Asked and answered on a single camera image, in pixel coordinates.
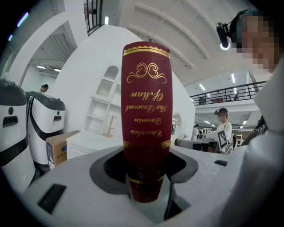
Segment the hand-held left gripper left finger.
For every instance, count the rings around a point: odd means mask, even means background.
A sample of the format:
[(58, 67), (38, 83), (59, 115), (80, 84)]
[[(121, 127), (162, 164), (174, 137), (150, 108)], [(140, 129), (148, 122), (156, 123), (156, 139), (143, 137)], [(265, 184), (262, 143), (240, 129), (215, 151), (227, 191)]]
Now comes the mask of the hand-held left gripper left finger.
[(164, 220), (166, 183), (149, 204), (133, 200), (127, 178), (123, 192), (104, 170), (104, 162), (122, 146), (71, 158), (32, 183), (23, 200), (49, 227), (153, 227)]

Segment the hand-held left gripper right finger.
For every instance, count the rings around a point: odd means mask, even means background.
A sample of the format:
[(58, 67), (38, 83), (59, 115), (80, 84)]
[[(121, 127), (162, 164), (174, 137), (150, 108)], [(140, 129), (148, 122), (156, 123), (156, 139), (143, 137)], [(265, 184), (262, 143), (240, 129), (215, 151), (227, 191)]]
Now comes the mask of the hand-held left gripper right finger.
[(216, 164), (228, 162), (230, 155), (175, 149), (183, 159), (191, 157), (197, 162), (197, 171), (187, 181), (174, 183), (177, 196), (189, 207), (164, 221), (162, 227), (219, 227), (221, 209), (228, 198), (233, 176), (229, 167)]

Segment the dark red hardcover book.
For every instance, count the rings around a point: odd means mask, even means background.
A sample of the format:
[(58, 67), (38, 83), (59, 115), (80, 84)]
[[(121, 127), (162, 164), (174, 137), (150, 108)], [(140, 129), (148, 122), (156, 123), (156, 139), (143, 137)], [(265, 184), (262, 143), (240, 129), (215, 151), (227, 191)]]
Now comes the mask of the dark red hardcover book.
[(134, 201), (158, 198), (170, 152), (173, 85), (170, 51), (153, 42), (122, 51), (121, 120), (124, 157)]

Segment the grey tube device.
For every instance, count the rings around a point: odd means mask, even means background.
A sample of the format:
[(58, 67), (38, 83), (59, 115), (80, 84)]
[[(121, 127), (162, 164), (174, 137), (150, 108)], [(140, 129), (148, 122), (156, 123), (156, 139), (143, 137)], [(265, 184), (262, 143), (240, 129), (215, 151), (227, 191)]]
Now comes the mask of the grey tube device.
[(176, 139), (174, 141), (174, 145), (187, 148), (187, 149), (207, 152), (208, 147), (210, 146), (210, 143), (204, 142), (204, 141), (190, 141), (190, 140), (184, 140), (184, 139)]

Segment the wooden board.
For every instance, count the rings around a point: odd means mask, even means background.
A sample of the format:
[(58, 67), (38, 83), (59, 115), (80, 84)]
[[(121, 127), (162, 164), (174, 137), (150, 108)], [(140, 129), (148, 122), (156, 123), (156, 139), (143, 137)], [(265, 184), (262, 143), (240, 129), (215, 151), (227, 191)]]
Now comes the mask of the wooden board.
[(47, 160), (50, 170), (67, 160), (66, 140), (79, 132), (79, 130), (75, 130), (46, 139)]

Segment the wooden mug tree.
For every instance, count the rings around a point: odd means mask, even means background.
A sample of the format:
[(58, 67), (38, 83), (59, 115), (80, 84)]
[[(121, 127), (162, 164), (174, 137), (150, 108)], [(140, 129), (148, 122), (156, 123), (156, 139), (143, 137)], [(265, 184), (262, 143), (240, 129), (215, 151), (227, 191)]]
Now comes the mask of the wooden mug tree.
[(111, 130), (114, 129), (114, 127), (112, 127), (112, 125), (113, 125), (113, 120), (114, 120), (115, 118), (117, 118), (117, 117), (115, 117), (114, 115), (109, 115), (109, 116), (111, 117), (110, 123), (109, 123), (108, 126), (106, 126), (106, 127), (107, 127), (107, 131), (103, 133), (103, 136), (104, 136), (104, 137), (107, 137), (107, 138), (112, 138), (113, 135), (111, 134)]

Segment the black metal railing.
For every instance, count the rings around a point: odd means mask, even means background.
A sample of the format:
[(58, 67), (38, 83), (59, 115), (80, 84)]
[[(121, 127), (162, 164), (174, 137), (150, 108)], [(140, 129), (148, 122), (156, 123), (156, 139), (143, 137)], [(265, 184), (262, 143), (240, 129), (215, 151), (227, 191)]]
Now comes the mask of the black metal railing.
[(252, 100), (265, 83), (266, 81), (253, 82), (236, 87), (214, 90), (208, 93), (196, 94), (190, 96), (190, 100), (195, 106)]

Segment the white and black robot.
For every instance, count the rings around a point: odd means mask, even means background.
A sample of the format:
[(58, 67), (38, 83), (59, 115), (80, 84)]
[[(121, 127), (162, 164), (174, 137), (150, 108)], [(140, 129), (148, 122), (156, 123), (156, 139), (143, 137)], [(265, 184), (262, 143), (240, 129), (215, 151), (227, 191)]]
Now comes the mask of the white and black robot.
[(47, 165), (46, 139), (63, 134), (65, 104), (44, 93), (26, 92), (27, 135), (32, 159)]
[(26, 191), (36, 172), (28, 145), (26, 107), (25, 92), (14, 82), (0, 79), (0, 169), (17, 193)]

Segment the person's shirt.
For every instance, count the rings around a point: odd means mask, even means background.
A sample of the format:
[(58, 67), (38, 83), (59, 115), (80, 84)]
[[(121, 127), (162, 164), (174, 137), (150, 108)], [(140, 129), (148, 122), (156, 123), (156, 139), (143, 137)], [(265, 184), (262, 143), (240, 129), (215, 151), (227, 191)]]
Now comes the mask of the person's shirt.
[(257, 93), (254, 102), (264, 121), (255, 130), (254, 137), (267, 131), (284, 133), (284, 57), (280, 59), (271, 78)]

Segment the white mesh cabinet door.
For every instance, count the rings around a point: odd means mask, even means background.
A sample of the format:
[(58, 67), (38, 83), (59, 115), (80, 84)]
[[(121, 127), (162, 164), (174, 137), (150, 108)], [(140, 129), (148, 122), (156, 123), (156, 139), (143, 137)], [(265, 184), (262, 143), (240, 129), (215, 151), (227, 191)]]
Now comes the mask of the white mesh cabinet door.
[(112, 85), (113, 85), (112, 81), (102, 79), (97, 88), (96, 94), (106, 98), (109, 97)]

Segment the oval wall mirror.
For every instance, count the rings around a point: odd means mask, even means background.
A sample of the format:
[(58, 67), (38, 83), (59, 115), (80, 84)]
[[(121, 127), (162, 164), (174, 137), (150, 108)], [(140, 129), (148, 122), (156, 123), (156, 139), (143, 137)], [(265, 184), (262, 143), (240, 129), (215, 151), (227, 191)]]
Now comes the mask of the oval wall mirror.
[(181, 133), (181, 116), (178, 113), (175, 113), (172, 117), (172, 136), (177, 136)]

